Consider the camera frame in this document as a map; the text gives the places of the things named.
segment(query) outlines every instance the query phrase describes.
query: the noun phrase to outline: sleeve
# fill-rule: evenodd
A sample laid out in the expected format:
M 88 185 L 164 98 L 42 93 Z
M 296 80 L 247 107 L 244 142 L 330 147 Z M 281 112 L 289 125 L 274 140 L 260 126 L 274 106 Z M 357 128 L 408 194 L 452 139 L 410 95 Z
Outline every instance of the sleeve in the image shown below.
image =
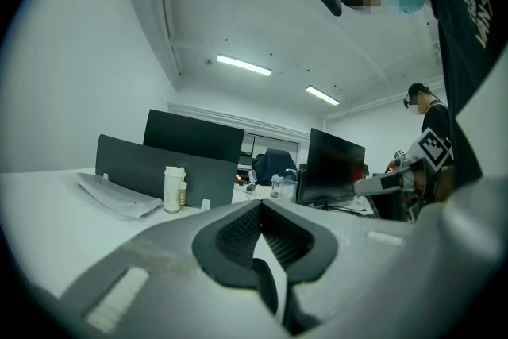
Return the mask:
M 441 109 L 429 109 L 425 118 L 423 119 L 422 132 L 425 132 L 428 127 L 435 132 L 435 134 L 442 140 L 446 140 L 448 136 L 448 117 Z

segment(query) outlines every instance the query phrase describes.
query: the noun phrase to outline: white desk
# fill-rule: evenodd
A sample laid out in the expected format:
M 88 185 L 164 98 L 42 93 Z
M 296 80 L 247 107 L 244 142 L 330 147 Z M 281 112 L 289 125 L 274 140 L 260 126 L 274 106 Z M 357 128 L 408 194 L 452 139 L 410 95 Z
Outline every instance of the white desk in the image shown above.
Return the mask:
M 94 174 L 94 169 L 0 174 L 0 217 L 7 241 L 27 278 L 56 297 L 92 264 L 139 232 L 200 211 L 184 206 L 177 214 L 168 214 L 160 208 L 146 218 L 125 220 L 78 185 L 78 172 Z M 232 203 L 273 199 L 270 187 L 258 186 L 251 194 L 241 190 L 235 186 Z M 277 285 L 284 287 L 285 275 L 266 243 L 259 250 Z

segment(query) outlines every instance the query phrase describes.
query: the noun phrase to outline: black t-shirt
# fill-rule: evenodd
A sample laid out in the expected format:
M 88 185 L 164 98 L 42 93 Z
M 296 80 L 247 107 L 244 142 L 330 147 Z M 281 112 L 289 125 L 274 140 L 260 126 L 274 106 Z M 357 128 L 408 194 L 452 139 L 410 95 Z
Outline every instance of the black t-shirt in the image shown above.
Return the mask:
M 430 1 L 439 21 L 456 186 L 460 187 L 481 177 L 482 172 L 456 116 L 478 90 L 506 44 L 506 0 Z
M 451 140 L 450 135 L 450 117 L 448 108 L 442 102 L 436 100 L 430 103 L 430 106 L 423 118 L 423 126 L 421 131 L 425 132 L 427 128 L 431 128 L 436 136 L 442 139 L 448 148 L 451 147 L 448 141 Z M 444 165 L 453 165 L 453 158 L 449 157 Z

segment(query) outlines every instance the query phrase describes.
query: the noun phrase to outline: ceiling light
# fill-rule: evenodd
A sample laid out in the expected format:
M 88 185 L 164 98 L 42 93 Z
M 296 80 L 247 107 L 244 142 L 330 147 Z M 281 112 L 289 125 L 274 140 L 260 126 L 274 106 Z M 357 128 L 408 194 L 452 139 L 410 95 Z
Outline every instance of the ceiling light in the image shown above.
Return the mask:
M 315 94 L 318 98 L 321 98 L 334 106 L 339 104 L 339 101 L 336 101 L 334 98 L 331 98 L 327 94 L 323 94 L 321 91 L 318 91 L 315 87 L 307 87 L 306 91 L 310 92 L 311 94 Z
M 235 60 L 234 58 L 229 58 L 228 56 L 221 56 L 220 54 L 217 54 L 217 61 L 224 64 L 234 65 L 235 67 L 245 68 L 249 71 L 254 71 L 261 75 L 270 76 L 271 74 L 271 69 L 258 67 L 257 65 Z

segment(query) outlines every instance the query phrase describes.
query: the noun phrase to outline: ceiling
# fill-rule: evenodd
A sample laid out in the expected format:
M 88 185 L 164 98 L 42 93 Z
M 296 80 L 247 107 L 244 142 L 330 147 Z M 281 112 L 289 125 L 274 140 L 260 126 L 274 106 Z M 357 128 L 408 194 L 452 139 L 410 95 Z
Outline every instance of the ceiling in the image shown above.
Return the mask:
M 330 115 L 441 77 L 436 22 L 414 16 L 334 17 L 320 0 L 164 0 L 183 83 Z M 269 77 L 220 64 L 224 54 Z M 337 98 L 331 106 L 308 85 Z

